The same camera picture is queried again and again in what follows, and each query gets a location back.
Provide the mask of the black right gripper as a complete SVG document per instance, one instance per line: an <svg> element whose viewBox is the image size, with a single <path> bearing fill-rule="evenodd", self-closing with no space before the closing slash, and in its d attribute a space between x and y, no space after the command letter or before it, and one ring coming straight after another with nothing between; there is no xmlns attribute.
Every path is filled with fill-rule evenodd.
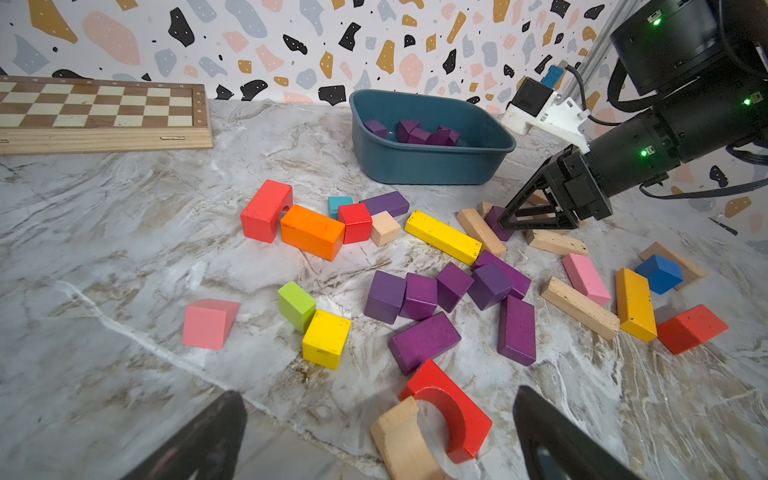
<svg viewBox="0 0 768 480"><path fill-rule="evenodd" d="M526 207L536 191L547 203ZM605 219L613 214L610 200L598 186L586 155L569 146L551 156L506 205L497 223L505 230L570 231L581 220Z"/></svg>

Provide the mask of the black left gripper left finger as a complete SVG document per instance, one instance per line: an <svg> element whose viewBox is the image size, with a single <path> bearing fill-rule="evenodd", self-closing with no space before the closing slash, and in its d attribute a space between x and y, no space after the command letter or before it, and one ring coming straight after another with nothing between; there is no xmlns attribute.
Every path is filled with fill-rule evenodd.
<svg viewBox="0 0 768 480"><path fill-rule="evenodd" d="M241 394L226 391L125 477L232 479L246 424Z"/></svg>

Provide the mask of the purple triangular prism block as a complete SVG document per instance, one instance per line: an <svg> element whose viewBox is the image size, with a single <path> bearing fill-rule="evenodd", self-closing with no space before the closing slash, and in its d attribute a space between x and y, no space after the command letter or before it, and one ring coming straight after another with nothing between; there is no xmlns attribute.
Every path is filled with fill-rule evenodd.
<svg viewBox="0 0 768 480"><path fill-rule="evenodd" d="M413 120L401 120L397 123L395 136L399 143L408 143L411 132L418 128L420 123Z"/></svg>

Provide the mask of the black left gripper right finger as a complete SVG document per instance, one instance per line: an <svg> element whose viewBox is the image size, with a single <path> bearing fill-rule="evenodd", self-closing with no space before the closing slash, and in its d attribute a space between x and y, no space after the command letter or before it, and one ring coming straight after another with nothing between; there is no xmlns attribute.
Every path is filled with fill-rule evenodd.
<svg viewBox="0 0 768 480"><path fill-rule="evenodd" d="M638 477L528 386L518 389L513 416L531 479Z"/></svg>

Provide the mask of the purple rectangular block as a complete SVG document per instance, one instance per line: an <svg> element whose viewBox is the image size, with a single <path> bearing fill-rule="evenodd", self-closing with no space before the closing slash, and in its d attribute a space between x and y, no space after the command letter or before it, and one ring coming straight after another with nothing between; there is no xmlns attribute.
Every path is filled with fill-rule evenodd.
<svg viewBox="0 0 768 480"><path fill-rule="evenodd" d="M501 302L497 351L523 365L536 361L535 308L508 295Z"/></svg>
<svg viewBox="0 0 768 480"><path fill-rule="evenodd" d="M443 354L460 340L458 330L440 312L392 336L388 347L402 374L410 375L426 360Z"/></svg>

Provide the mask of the dark purple triangular block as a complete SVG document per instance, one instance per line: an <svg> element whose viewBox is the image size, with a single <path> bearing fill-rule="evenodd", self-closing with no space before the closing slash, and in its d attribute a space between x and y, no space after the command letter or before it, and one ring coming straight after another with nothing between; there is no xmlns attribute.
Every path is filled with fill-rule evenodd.
<svg viewBox="0 0 768 480"><path fill-rule="evenodd" d="M375 136L386 140L388 138L388 128L378 120L368 120L364 123L366 129Z"/></svg>

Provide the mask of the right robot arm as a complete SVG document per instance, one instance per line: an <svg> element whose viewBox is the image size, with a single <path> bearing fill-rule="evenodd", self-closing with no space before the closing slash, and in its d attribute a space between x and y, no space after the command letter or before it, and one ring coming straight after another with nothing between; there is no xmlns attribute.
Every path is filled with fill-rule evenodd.
<svg viewBox="0 0 768 480"><path fill-rule="evenodd" d="M745 150L767 142L767 5L763 1L651 1L611 34L618 59L607 97L628 119L596 139L590 112L525 79L502 118L524 135L566 142L498 216L506 231L572 230L612 213L630 188L647 192L678 166L712 151L761 164Z"/></svg>

